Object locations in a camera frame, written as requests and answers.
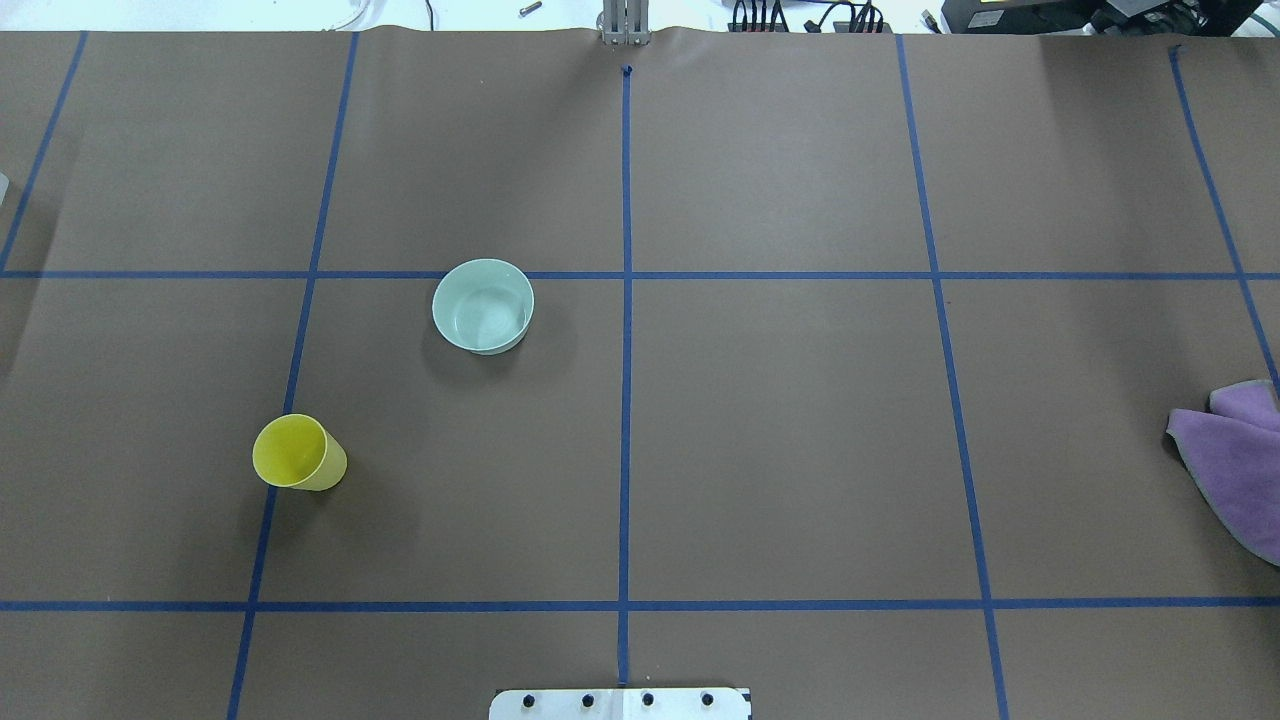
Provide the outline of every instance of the gray table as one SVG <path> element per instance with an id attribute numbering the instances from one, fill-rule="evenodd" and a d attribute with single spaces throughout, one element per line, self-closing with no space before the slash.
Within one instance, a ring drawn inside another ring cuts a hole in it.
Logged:
<path id="1" fill-rule="evenodd" d="M 1161 434 L 1275 375 L 1280 45 L 1171 44 L 0 36 L 0 715 L 1280 715 Z"/>

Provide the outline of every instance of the black device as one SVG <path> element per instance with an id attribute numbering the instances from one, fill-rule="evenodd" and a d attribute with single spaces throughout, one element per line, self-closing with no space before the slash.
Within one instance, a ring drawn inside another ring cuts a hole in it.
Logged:
<path id="1" fill-rule="evenodd" d="M 1262 0 L 943 0 L 954 33 L 1041 35 L 1089 24 L 1107 35 L 1228 36 Z"/>

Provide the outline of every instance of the light blue bowl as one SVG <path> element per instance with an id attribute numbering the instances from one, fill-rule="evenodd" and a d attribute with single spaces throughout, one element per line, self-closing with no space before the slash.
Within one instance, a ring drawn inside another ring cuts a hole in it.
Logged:
<path id="1" fill-rule="evenodd" d="M 516 346 L 534 316 L 534 286 L 511 263 L 468 260 L 449 270 L 431 297 L 431 319 L 444 340 L 476 355 Z"/>

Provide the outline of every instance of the purple cloth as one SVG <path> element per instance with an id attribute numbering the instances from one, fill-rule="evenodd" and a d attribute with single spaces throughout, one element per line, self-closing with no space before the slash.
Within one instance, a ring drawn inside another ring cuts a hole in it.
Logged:
<path id="1" fill-rule="evenodd" d="M 1280 409 L 1267 380 L 1224 387 L 1169 429 L 1210 507 L 1249 552 L 1280 565 Z"/>

